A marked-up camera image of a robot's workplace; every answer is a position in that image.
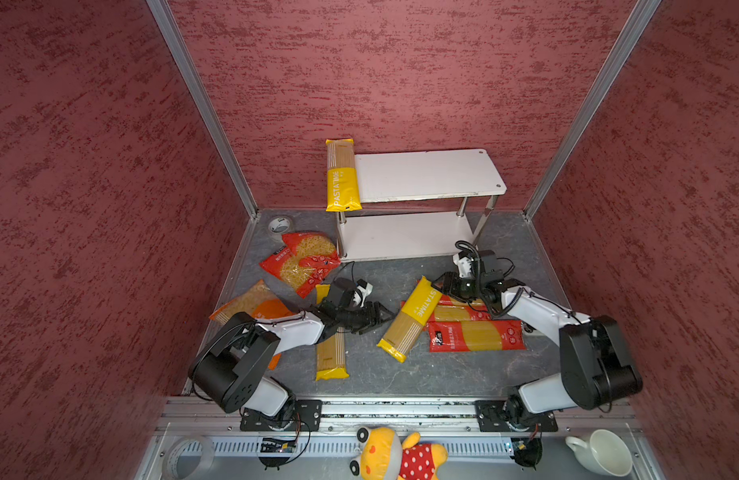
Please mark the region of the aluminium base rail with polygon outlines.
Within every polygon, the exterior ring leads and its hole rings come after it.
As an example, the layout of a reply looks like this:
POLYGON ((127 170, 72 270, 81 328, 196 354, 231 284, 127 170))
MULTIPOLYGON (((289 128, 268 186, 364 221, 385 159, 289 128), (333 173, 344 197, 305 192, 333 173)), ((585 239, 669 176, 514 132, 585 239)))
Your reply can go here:
POLYGON ((629 402, 609 411, 569 408, 539 416, 529 428, 515 430, 501 417, 503 401, 475 397, 306 396, 294 414, 273 422, 253 410, 225 414, 194 396, 169 398, 137 478, 160 479, 176 473, 181 455, 200 455, 209 439, 216 458, 263 458, 267 438, 294 438, 298 459, 348 458, 359 451, 361 428, 389 427, 399 436, 413 432, 441 443, 451 461, 511 463, 517 440, 533 437, 549 447, 553 440, 607 429, 621 437, 633 458, 633 478, 661 479, 659 462, 629 402))

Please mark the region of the aluminium corner post right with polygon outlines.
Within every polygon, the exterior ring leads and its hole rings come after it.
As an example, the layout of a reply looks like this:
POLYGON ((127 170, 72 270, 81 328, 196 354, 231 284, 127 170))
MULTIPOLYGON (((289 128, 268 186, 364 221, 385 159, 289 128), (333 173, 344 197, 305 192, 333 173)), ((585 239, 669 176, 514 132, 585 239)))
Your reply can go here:
POLYGON ((591 84, 591 88, 589 88, 581 107, 577 110, 569 131, 565 134, 563 140, 561 140, 559 148, 557 148, 555 155, 551 158, 551 164, 549 164, 547 171, 543 174, 543 178, 541 178, 539 186, 537 186, 535 193, 531 196, 527 207, 523 210, 523 217, 525 217, 527 222, 533 222, 533 218, 535 218, 545 198, 551 192, 553 184, 555 184, 557 178, 559 178, 559 174, 561 174, 563 168, 567 165, 571 154, 573 154, 577 144, 579 144, 579 140, 581 140, 583 134, 587 131, 591 120, 595 118, 595 114, 599 111, 599 106, 601 106, 603 100, 609 94, 609 90, 615 84, 615 80, 619 77, 623 66, 629 60, 629 56, 633 53, 637 42, 643 36, 643 32, 645 32, 647 26, 651 23, 660 5, 661 0, 639 0, 635 2, 633 10, 631 10, 627 21, 623 24, 623 28, 621 28, 621 32, 619 32, 613 47, 609 50, 609 54, 607 54, 607 58, 605 58, 605 62, 603 62, 599 73, 595 76, 595 80, 593 80, 593 84, 591 84))

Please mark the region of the white two-tier shelf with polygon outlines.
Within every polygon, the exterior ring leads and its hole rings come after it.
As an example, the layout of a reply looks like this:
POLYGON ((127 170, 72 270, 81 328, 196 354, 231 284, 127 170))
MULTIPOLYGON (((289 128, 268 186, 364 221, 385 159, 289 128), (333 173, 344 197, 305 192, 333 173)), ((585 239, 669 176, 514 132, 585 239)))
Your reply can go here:
POLYGON ((358 154, 363 206, 459 199, 453 211, 361 215, 340 213, 338 252, 347 261, 445 256, 455 242, 475 241, 507 184, 485 149, 358 154))

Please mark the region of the red macaroni bag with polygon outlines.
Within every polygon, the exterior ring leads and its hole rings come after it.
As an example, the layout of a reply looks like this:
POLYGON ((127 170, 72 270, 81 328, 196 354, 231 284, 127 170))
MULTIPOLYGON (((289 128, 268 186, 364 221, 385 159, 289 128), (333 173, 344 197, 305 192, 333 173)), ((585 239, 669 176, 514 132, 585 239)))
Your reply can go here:
POLYGON ((341 265, 333 241, 322 232, 294 232, 282 236, 285 244, 260 263, 261 268, 306 298, 341 265))

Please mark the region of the aluminium corner post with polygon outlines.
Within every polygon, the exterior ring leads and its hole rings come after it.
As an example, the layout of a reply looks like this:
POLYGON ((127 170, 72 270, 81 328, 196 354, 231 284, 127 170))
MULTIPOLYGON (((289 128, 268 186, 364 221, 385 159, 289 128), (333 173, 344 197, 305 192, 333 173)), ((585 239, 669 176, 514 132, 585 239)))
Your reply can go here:
POLYGON ((549 164, 547 171, 543 174, 543 178, 541 178, 539 186, 537 186, 535 193, 531 196, 527 207, 523 210, 523 217, 525 217, 527 222, 533 222, 533 218, 535 218, 545 198, 551 192, 553 184, 555 184, 557 178, 559 178, 559 174, 561 174, 563 168, 567 165, 571 154, 573 154, 577 144, 579 144, 579 140, 581 140, 583 134, 587 131, 591 120, 595 118, 595 114, 599 111, 599 106, 601 106, 603 100, 609 94, 609 90, 615 84, 615 80, 619 77, 623 66, 629 60, 629 56, 633 53, 637 42, 643 36, 643 32, 645 32, 647 26, 651 23, 660 5, 661 0, 639 0, 635 2, 633 10, 631 10, 627 21, 623 24, 623 28, 621 28, 621 32, 619 32, 613 47, 609 50, 609 54, 607 54, 607 58, 605 58, 605 62, 603 62, 599 73, 595 76, 595 80, 593 80, 593 84, 591 84, 591 88, 589 88, 581 107, 577 110, 569 131, 565 134, 563 140, 561 140, 559 148, 557 148, 555 155, 551 158, 551 164, 549 164))
POLYGON ((199 71, 181 34, 169 2, 165 0, 148 0, 147 4, 191 94, 191 98, 194 100, 195 106, 205 124, 205 128, 207 128, 211 140, 227 169, 237 194, 245 206, 247 214, 253 222, 257 222, 260 217, 258 204, 254 199, 253 192, 243 174, 238 158, 212 104, 212 100, 201 80, 199 71))

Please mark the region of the white ceramic cup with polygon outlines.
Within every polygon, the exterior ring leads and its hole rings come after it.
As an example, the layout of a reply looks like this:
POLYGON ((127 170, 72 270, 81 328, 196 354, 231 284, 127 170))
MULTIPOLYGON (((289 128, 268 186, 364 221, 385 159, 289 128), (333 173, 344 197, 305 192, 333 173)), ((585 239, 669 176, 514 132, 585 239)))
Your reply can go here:
POLYGON ((605 429, 583 437, 567 436, 565 445, 583 468, 599 475, 624 478, 633 472, 631 450, 619 435, 605 429))

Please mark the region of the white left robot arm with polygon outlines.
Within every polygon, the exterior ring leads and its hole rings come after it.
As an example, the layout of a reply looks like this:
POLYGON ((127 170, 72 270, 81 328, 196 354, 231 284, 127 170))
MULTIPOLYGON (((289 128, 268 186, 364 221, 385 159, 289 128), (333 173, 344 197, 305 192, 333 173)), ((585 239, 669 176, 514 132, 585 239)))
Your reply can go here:
POLYGON ((370 301, 370 293, 365 280, 339 278, 322 301, 299 313, 257 319, 237 312, 204 346, 188 378, 224 412, 253 411, 284 429, 296 420, 297 398, 268 373, 271 360, 339 333, 362 335, 393 320, 395 312, 370 301))

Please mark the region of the yellow spaghetti bag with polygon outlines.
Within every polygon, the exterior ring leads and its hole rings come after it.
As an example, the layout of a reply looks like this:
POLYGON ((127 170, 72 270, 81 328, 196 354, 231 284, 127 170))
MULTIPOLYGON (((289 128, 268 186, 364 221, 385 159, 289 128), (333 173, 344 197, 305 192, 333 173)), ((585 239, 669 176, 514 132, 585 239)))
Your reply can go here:
POLYGON ((345 334, 338 325, 339 310, 333 302, 328 301, 330 286, 317 286, 317 304, 328 320, 327 336, 317 345, 316 380, 340 380, 349 378, 345 352, 345 334))
POLYGON ((327 212, 362 210, 355 141, 351 138, 328 139, 326 145, 328 156, 327 212))
POLYGON ((441 296, 443 293, 435 289, 431 281, 423 276, 399 314, 391 322, 387 332, 379 340, 377 347, 387 352, 397 362, 405 363, 409 352, 439 305, 441 296))

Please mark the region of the red spaghetti bag back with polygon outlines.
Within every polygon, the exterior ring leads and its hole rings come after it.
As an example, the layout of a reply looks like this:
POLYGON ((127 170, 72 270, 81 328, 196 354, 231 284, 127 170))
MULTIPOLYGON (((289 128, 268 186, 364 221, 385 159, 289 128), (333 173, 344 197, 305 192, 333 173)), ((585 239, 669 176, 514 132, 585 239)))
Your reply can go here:
POLYGON ((465 300, 459 300, 457 298, 453 298, 447 295, 441 296, 441 299, 439 300, 439 305, 469 307, 469 308, 477 308, 477 309, 483 308, 483 306, 485 306, 485 304, 483 304, 483 301, 481 301, 481 299, 465 301, 465 300))

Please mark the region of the red spaghetti bag middle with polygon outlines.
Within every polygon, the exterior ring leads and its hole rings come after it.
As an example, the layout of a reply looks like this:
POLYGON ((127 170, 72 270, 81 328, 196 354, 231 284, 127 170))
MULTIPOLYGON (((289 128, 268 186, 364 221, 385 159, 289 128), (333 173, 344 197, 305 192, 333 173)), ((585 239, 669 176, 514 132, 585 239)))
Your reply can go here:
POLYGON ((489 313, 475 310, 467 304, 448 303, 439 304, 431 308, 429 321, 439 322, 469 322, 469 321, 491 321, 489 313))

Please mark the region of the clear tape roll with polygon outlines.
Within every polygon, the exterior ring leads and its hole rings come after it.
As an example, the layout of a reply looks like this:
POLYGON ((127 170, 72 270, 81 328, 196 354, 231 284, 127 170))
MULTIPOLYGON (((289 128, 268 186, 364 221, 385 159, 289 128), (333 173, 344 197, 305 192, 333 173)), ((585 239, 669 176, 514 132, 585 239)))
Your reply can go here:
POLYGON ((179 438, 164 454, 162 478, 167 480, 205 479, 215 460, 214 442, 206 436, 179 438))

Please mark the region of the aluminium corner post left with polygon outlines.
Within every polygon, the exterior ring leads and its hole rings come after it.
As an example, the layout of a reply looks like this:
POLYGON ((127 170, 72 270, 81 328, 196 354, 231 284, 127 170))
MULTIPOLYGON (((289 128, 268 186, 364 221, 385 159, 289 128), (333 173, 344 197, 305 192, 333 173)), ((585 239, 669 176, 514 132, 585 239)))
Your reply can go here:
POLYGON ((169 2, 165 0, 148 0, 147 4, 191 94, 191 98, 194 100, 195 106, 205 124, 205 128, 207 128, 211 140, 227 169, 237 194, 245 206, 247 214, 253 222, 257 222, 260 217, 258 204, 254 199, 253 192, 243 174, 238 158, 212 104, 212 100, 201 80, 199 71, 181 34, 169 2))

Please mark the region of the red spaghetti bag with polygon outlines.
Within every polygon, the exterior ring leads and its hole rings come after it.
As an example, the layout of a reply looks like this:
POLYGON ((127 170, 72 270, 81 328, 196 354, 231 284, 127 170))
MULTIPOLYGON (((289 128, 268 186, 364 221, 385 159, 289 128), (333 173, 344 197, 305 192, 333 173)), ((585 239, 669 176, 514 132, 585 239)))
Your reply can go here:
POLYGON ((467 304, 448 303, 439 304, 431 308, 429 321, 439 322, 469 322, 469 321, 491 321, 489 313, 475 310, 467 304))
POLYGON ((469 307, 469 308, 477 308, 477 309, 483 308, 483 306, 485 306, 485 304, 483 304, 483 301, 481 301, 481 299, 465 301, 465 300, 459 300, 457 298, 453 298, 447 295, 441 296, 441 299, 439 300, 439 305, 469 307))
POLYGON ((513 320, 427 324, 433 353, 526 350, 521 322, 513 320))

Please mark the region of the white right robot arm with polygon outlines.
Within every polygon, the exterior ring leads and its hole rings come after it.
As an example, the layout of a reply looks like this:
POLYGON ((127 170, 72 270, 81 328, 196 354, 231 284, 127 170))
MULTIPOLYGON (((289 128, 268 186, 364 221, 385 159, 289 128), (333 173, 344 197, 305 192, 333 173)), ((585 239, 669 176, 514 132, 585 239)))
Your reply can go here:
POLYGON ((509 388, 504 400, 479 400, 483 431, 534 432, 553 412, 601 409, 638 394, 643 378, 613 318, 569 310, 511 279, 503 258, 461 240, 457 269, 433 280, 439 306, 427 322, 433 353, 522 350, 529 326, 559 346, 559 373, 509 388))

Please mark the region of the yellow plush toy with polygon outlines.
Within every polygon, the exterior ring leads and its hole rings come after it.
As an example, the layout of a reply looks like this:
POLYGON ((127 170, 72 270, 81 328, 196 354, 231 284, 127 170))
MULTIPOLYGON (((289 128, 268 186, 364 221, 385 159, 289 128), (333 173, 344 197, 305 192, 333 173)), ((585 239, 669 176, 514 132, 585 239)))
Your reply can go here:
POLYGON ((437 472, 449 460, 443 445, 423 443, 417 432, 401 440, 389 427, 362 427, 357 440, 361 453, 350 462, 350 470, 361 479, 437 479, 437 472))

